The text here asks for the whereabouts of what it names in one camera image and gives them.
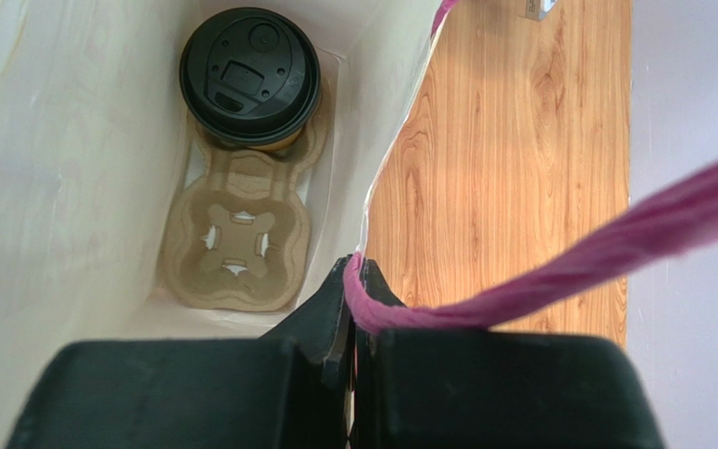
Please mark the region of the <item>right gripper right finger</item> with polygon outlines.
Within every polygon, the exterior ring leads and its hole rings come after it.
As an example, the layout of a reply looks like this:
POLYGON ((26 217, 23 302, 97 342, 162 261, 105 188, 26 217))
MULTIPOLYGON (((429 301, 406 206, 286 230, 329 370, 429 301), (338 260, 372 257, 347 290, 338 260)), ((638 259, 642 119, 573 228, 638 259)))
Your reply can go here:
MULTIPOLYGON (((365 260, 360 270, 360 280, 368 294, 376 301, 388 306, 404 307, 404 303, 393 293, 374 260, 365 260)), ((354 327, 353 447, 381 448, 381 412, 375 370, 378 339, 358 325, 354 327)))

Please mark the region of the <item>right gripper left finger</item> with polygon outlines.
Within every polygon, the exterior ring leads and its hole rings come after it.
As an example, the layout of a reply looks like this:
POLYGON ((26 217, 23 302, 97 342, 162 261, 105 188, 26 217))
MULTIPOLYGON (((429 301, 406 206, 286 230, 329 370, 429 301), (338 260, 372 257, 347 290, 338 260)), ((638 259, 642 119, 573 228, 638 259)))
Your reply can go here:
POLYGON ((354 324, 344 300, 339 258, 317 291, 262 336, 294 343, 279 403, 279 448, 348 448, 354 324))

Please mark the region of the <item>single paper coffee cup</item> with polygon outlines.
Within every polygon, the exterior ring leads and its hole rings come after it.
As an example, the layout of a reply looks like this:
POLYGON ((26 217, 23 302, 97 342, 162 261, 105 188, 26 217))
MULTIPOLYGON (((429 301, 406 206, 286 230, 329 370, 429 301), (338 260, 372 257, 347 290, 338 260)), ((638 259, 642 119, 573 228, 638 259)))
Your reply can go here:
POLYGON ((270 126, 247 121, 208 126, 199 124, 199 132, 212 145, 232 150, 256 150, 278 152, 290 147, 306 130, 306 124, 294 126, 282 124, 270 126))

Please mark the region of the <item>black plastic cup lid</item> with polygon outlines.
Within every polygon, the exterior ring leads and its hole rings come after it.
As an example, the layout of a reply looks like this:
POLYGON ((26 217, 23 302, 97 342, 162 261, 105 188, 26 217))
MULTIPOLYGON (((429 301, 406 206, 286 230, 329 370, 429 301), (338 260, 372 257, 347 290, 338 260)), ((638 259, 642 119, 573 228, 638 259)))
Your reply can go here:
POLYGON ((306 124, 322 73, 307 35, 268 9, 227 9, 204 21, 179 60, 179 86, 199 124, 306 124))

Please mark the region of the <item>beige Cakes paper bag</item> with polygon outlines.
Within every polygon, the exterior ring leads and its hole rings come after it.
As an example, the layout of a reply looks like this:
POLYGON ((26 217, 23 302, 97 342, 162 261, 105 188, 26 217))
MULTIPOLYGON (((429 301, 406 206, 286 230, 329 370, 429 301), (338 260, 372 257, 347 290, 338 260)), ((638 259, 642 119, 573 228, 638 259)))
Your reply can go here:
MULTIPOLYGON (((0 448, 279 448, 294 343, 262 336, 364 243, 438 2, 280 6, 318 52, 333 119, 297 187, 311 220, 303 284, 264 312, 184 306, 161 266, 172 202, 197 178, 180 57, 218 8, 0 4, 0 448)), ((381 448, 663 444, 634 368, 604 340, 377 339, 381 448)))

